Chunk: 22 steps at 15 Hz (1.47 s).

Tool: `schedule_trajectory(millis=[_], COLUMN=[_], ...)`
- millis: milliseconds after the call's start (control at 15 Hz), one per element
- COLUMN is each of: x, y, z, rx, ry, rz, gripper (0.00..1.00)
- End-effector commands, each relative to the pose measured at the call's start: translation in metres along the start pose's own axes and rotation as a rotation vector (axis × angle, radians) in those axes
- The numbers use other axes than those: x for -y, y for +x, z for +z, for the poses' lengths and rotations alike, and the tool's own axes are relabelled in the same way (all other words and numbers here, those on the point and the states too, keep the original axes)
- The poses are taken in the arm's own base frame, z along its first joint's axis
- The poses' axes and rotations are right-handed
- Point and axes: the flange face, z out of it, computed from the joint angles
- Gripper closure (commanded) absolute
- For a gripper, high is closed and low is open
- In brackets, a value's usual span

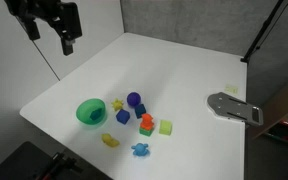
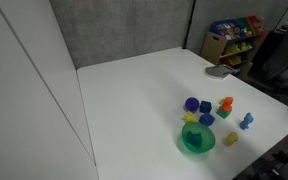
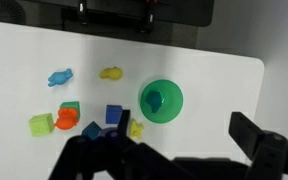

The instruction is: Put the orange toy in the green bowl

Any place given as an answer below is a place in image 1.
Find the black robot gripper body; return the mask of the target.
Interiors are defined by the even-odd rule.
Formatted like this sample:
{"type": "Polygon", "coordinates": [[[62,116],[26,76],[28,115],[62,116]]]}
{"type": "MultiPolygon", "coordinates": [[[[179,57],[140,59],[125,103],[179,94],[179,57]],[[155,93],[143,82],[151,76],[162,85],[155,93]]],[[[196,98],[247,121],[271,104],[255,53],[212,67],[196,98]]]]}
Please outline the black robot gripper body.
{"type": "Polygon", "coordinates": [[[82,36],[78,6],[74,2],[61,0],[4,0],[4,2],[10,14],[23,26],[25,20],[40,19],[53,28],[61,39],[75,41],[82,36]]]}

